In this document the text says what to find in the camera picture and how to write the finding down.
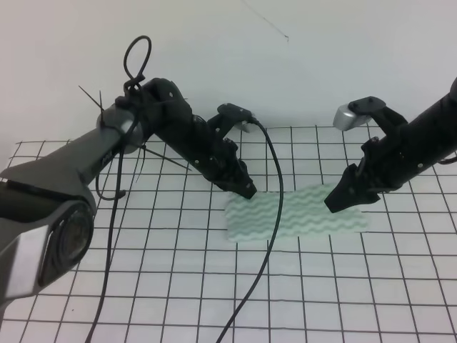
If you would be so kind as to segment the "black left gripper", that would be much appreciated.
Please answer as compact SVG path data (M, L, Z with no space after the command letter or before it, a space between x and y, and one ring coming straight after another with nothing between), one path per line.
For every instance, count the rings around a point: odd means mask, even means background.
M224 192L251 199L257 192L248 168L237 156L238 146L230 139L215 141L190 158L190 165Z

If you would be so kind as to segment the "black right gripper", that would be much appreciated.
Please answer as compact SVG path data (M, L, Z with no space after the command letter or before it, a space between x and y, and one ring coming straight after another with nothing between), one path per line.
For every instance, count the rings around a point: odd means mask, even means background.
M414 138L410 135L374 137L361 146L363 158L358 166L349 165L339 183L325 198L331 213L350 207L374 204L379 192L401 188L414 178Z

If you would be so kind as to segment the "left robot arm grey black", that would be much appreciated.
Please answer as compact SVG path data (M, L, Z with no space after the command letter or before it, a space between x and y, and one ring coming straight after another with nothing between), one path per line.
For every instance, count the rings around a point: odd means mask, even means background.
M30 297L78 264L89 248L96 201L90 183L113 158L157 136L218 188L256 193L228 132L253 114L222 104L195 115L178 87L155 78L105 109L95 129L35 161L1 173L1 306Z

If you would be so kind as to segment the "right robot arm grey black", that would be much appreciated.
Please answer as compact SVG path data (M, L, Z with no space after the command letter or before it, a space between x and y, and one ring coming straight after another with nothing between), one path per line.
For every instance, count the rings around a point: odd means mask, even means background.
M367 96L338 108L333 126L348 131L374 120L383 138L366 141L359 164L344 170L340 182L326 197L335 213L360 204L373 204L381 193L400 189L434 164L452 164L456 158L456 86L413 121Z

